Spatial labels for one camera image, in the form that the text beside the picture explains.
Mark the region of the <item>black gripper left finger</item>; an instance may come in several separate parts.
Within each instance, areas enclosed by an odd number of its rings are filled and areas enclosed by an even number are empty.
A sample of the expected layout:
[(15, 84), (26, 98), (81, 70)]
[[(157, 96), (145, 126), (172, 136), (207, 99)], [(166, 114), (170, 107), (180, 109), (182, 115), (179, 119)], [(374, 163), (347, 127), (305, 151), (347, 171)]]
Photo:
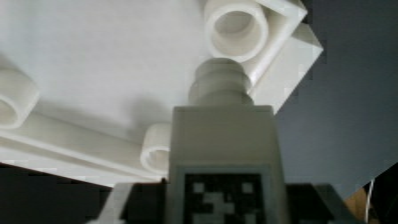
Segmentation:
[(116, 183), (86, 224), (164, 224), (166, 183)]

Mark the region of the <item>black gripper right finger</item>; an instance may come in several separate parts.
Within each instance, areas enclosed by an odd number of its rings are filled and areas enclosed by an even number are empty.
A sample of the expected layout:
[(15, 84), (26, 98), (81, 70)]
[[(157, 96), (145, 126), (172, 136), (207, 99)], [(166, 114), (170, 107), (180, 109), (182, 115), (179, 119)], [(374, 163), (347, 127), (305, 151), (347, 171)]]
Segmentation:
[(362, 224), (330, 184), (285, 186), (291, 224)]

